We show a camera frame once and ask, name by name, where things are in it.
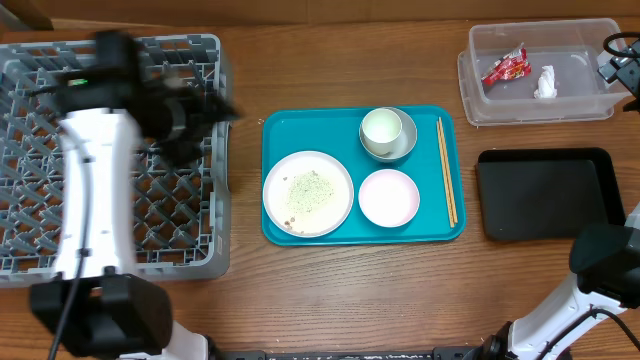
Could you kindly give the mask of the white tissue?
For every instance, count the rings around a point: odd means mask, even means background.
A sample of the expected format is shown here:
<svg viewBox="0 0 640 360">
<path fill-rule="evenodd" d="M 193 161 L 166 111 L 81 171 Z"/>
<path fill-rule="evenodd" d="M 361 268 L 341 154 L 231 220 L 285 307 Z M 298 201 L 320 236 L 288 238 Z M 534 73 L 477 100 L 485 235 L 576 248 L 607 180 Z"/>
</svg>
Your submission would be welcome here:
<svg viewBox="0 0 640 360">
<path fill-rule="evenodd" d="M 538 79 L 538 87 L 534 91 L 535 99 L 555 99 L 558 91 L 555 87 L 555 71 L 552 65 L 542 67 L 542 73 Z"/>
</svg>

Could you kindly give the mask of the small pink bowl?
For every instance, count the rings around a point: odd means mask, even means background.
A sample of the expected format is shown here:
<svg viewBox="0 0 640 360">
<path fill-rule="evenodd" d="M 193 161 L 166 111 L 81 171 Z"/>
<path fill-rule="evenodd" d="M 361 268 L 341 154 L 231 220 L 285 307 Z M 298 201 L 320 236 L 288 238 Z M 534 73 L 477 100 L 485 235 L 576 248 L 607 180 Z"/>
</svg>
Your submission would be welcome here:
<svg viewBox="0 0 640 360">
<path fill-rule="evenodd" d="M 420 193 L 415 182 L 405 173 L 382 169 L 363 181 L 358 203 L 364 216 L 373 224 L 396 228 L 415 217 L 420 207 Z"/>
</svg>

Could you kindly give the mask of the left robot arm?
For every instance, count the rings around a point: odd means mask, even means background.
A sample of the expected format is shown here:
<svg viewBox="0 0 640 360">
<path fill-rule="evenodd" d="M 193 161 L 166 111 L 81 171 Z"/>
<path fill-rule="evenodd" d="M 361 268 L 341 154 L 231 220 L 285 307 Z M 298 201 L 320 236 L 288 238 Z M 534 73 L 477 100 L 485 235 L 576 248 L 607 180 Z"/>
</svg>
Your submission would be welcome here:
<svg viewBox="0 0 640 360">
<path fill-rule="evenodd" d="M 154 140 L 172 166 L 202 156 L 201 141 L 235 119 L 222 96 L 142 73 L 138 43 L 118 30 L 95 36 L 92 66 L 51 89 L 64 155 L 63 224 L 52 278 L 30 288 L 49 350 L 100 359 L 217 359 L 213 340 L 176 322 L 167 292 L 141 278 L 133 241 L 133 154 Z"/>
</svg>

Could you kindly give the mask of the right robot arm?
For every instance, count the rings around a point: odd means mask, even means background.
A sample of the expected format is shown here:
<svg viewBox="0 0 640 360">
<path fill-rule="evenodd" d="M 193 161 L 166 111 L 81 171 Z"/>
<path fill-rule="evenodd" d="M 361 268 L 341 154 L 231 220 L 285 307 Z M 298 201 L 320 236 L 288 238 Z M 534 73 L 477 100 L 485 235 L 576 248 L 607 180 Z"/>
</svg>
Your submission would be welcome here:
<svg viewBox="0 0 640 360">
<path fill-rule="evenodd" d="M 568 277 L 531 313 L 507 322 L 467 359 L 569 359 L 570 346 L 609 318 L 634 346 L 619 315 L 639 307 L 639 210 L 625 224 L 592 225 L 575 240 Z"/>
</svg>

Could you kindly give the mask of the red snack wrapper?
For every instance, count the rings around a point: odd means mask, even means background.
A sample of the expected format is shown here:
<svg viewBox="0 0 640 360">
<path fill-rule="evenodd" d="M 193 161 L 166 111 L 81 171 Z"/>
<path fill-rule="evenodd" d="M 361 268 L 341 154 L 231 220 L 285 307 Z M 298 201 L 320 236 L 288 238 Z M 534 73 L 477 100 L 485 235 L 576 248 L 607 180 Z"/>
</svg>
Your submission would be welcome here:
<svg viewBox="0 0 640 360">
<path fill-rule="evenodd" d="M 521 43 L 511 52 L 496 60 L 482 75 L 481 82 L 483 85 L 492 86 L 498 81 L 511 81 L 526 77 L 531 72 L 532 66 L 529 63 L 526 48 Z"/>
</svg>

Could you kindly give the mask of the white cup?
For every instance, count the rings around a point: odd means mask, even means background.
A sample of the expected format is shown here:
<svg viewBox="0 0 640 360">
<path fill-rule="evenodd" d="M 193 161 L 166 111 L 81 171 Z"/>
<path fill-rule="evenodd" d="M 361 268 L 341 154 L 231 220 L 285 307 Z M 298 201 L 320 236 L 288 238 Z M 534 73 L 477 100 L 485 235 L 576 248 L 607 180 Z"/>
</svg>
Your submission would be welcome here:
<svg viewBox="0 0 640 360">
<path fill-rule="evenodd" d="M 364 146 L 373 154 L 383 156 L 394 150 L 403 125 L 395 111 L 388 108 L 371 110 L 363 118 L 360 130 Z"/>
</svg>

